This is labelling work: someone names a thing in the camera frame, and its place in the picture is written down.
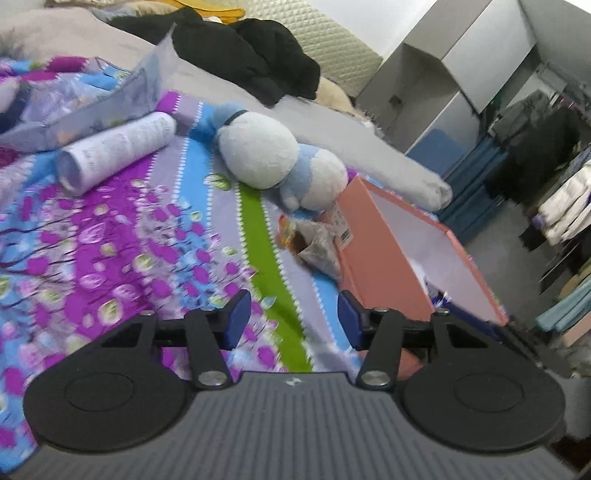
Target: plush toy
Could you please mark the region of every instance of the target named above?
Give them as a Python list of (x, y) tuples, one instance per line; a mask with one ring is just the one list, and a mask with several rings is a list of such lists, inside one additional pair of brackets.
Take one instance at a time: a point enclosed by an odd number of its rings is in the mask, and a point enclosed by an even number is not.
[(251, 187), (278, 187), (290, 211), (324, 210), (347, 186), (347, 168), (334, 154), (299, 144), (287, 127), (266, 115), (226, 104), (211, 122), (228, 169)]
[(328, 150), (300, 145), (294, 167), (279, 185), (285, 207), (325, 210), (347, 186), (347, 168)]

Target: yellow cloth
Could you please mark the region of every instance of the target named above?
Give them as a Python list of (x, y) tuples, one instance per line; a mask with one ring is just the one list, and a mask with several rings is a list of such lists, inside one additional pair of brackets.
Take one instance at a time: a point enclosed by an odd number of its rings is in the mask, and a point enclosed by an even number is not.
[(124, 4), (125, 7), (133, 8), (137, 12), (137, 16), (143, 15), (166, 15), (176, 12), (178, 7), (174, 5), (165, 4), (160, 1), (140, 0), (139, 2), (128, 2)]
[(218, 17), (223, 23), (229, 24), (240, 20), (246, 14), (243, 8), (217, 7), (201, 0), (158, 0), (177, 8), (191, 7), (203, 18)]

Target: metal screw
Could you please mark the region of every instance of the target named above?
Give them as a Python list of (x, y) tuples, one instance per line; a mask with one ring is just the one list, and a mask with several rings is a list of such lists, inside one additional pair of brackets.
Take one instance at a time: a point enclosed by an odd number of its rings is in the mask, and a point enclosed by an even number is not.
[(386, 372), (370, 370), (361, 375), (361, 381), (370, 387), (383, 387), (390, 383), (390, 377)]
[(210, 370), (208, 372), (203, 372), (197, 379), (201, 385), (205, 385), (206, 387), (220, 387), (226, 383), (228, 377), (224, 372)]

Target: floor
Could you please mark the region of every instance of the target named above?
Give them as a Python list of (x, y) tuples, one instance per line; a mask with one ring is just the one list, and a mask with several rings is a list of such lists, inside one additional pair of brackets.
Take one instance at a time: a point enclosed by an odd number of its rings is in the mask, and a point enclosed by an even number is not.
[(554, 304), (554, 298), (570, 275), (564, 274), (540, 295), (538, 281), (554, 258), (554, 251), (547, 244), (533, 252), (525, 249), (519, 235), (527, 226), (521, 208), (505, 202), (495, 219), (466, 250), (507, 311), (533, 325), (535, 318)]

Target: gray ridged platform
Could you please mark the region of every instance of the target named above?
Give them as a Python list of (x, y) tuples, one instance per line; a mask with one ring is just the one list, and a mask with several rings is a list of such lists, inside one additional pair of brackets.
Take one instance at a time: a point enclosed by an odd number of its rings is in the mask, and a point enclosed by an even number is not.
[(500, 457), (448, 449), (416, 431), (384, 393), (344, 374), (247, 373), (202, 393), (159, 438), (111, 455), (42, 447), (16, 480), (571, 480), (537, 448)]

